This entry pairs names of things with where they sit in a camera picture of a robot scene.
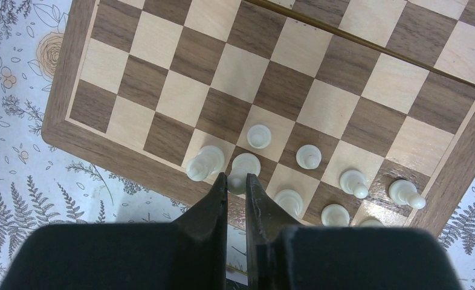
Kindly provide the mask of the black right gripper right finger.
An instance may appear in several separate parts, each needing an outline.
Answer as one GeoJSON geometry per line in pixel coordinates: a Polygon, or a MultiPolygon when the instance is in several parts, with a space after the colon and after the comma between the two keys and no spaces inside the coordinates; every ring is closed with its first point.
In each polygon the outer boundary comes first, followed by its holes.
{"type": "Polygon", "coordinates": [[[437,240],[409,227],[306,226],[246,178],[250,289],[460,289],[437,240]]]}

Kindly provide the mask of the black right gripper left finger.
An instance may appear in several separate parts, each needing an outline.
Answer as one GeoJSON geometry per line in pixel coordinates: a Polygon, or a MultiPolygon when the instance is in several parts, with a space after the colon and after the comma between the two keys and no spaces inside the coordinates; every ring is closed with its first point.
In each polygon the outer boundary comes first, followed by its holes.
{"type": "Polygon", "coordinates": [[[56,224],[22,245],[2,289],[224,289],[228,189],[168,223],[56,224]]]}

